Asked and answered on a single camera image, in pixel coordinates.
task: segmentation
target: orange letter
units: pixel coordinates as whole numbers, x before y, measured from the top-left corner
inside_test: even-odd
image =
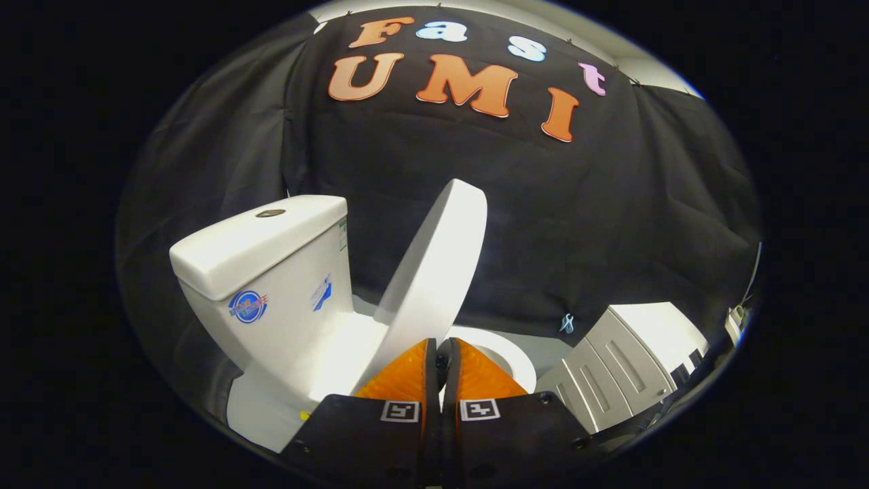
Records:
[[[356,67],[359,63],[365,61],[364,56],[345,57],[335,61],[335,74],[332,75],[332,80],[328,83],[328,94],[335,100],[362,100],[363,98],[373,97],[377,92],[383,90],[389,80],[389,73],[395,62],[404,57],[398,52],[383,53],[375,56],[377,67],[375,74],[371,76],[371,81],[363,87],[354,87],[350,84],[353,80],[353,74],[356,73]]]
[[[426,89],[416,93],[416,98],[423,102],[443,104],[448,98],[444,89],[449,84],[456,105],[463,105],[479,91],[480,96],[471,102],[472,109],[495,117],[509,115],[507,90],[510,82],[519,76],[515,71],[493,64],[471,76],[468,66],[460,57],[435,54],[431,60],[434,61],[432,76]]]
[[[375,22],[364,23],[362,27],[362,34],[359,35],[359,38],[354,42],[350,43],[351,48],[358,48],[359,46],[368,46],[370,44],[379,44],[386,41],[385,37],[381,37],[381,34],[386,34],[387,36],[392,36],[401,28],[400,23],[408,24],[414,23],[413,17],[398,17],[398,18],[388,18],[386,20],[378,20]]]
[[[549,87],[552,95],[552,109],[549,110],[549,120],[541,124],[541,129],[549,136],[570,143],[574,137],[570,134],[570,117],[574,115],[574,109],[580,106],[580,101],[569,93]]]

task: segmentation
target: cabinet door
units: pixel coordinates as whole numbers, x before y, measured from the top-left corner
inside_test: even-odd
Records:
[[[563,363],[579,389],[583,404],[592,415],[594,432],[605,430],[634,415],[615,379],[587,340],[583,339],[564,358]]]
[[[554,392],[587,432],[590,434],[598,432],[594,424],[594,418],[592,418],[592,413],[589,412],[585,401],[582,400],[580,388],[570,376],[567,367],[564,366],[563,360],[555,364],[552,370],[543,374],[543,377],[537,381],[536,391]]]
[[[611,311],[604,313],[586,339],[613,374],[631,411],[641,412],[671,392],[652,355]]]

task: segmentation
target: black fabric backdrop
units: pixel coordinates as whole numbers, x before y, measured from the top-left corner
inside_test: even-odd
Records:
[[[382,44],[348,48],[362,23],[414,17]],[[423,24],[468,27],[468,40],[421,39]],[[444,184],[459,178],[488,199],[474,282],[457,322],[552,336],[575,345],[609,304],[671,301],[722,340],[729,305],[745,291],[761,239],[759,203],[735,142],[706,102],[631,85],[614,67],[564,40],[478,12],[429,7],[310,16],[256,39],[203,75],[155,129],[117,217],[124,305],[144,350],[194,407],[225,423],[241,372],[190,310],[169,247],[209,224],[292,195],[348,200],[354,293],[377,302]],[[547,47],[535,63],[507,51],[524,36]],[[376,96],[329,97],[334,62],[400,52]],[[417,100],[432,54],[519,73],[507,118],[467,104]],[[604,97],[577,63],[597,67]],[[574,95],[574,141],[540,129],[548,87]],[[558,333],[571,312],[576,331]]]

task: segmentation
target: pink letter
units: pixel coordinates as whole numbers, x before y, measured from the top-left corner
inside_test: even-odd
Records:
[[[607,94],[606,90],[600,87],[601,82],[606,82],[607,79],[603,77],[600,73],[597,72],[597,68],[594,68],[591,64],[580,63],[580,67],[582,68],[582,74],[586,78],[586,85],[591,89],[594,93],[600,95],[601,97]]]

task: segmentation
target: blue sticker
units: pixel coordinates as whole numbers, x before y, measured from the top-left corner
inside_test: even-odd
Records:
[[[229,301],[229,315],[235,316],[245,325],[249,325],[262,317],[262,314],[266,311],[266,307],[268,307],[266,305],[268,300],[269,296],[265,294],[260,296],[260,294],[254,291],[238,292]]]
[[[319,311],[326,299],[332,297],[332,274],[326,276],[310,297],[312,311]]]

